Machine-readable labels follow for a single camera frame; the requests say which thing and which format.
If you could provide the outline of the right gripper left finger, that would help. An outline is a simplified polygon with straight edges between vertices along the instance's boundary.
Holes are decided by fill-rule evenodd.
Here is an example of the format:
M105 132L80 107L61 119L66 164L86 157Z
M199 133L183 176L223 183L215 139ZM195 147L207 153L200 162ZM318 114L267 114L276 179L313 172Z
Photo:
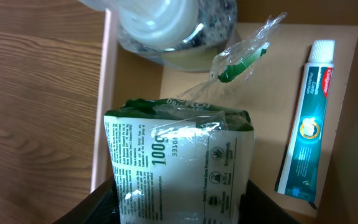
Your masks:
M119 200L114 177L103 182L53 224L120 224Z

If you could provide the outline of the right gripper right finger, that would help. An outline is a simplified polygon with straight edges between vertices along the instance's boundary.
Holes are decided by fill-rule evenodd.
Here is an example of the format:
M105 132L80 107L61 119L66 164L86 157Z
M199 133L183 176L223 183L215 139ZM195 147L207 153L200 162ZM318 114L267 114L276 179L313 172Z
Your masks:
M251 180L246 193L241 196L239 209L240 224L300 224Z

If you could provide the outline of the green red toothpaste tube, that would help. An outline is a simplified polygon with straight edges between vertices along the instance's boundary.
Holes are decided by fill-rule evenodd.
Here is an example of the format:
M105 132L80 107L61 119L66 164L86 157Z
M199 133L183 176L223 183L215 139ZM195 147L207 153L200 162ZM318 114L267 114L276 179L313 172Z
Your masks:
M313 203L330 82L334 40L316 40L303 69L291 135L276 183L279 194Z

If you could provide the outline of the green white floss packet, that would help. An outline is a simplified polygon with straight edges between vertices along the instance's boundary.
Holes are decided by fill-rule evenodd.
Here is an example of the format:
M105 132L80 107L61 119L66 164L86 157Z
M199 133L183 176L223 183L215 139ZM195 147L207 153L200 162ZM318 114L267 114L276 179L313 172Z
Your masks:
M255 129L240 100L284 18L215 56L207 81L105 113L121 223L242 221Z

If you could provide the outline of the clear soap pump bottle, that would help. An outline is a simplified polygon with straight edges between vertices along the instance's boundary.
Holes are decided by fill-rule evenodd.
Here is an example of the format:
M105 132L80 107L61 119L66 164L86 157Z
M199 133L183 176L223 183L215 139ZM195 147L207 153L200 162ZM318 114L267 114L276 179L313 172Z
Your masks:
M118 15L117 40L125 50L186 72L207 72L230 43L235 0L80 0Z

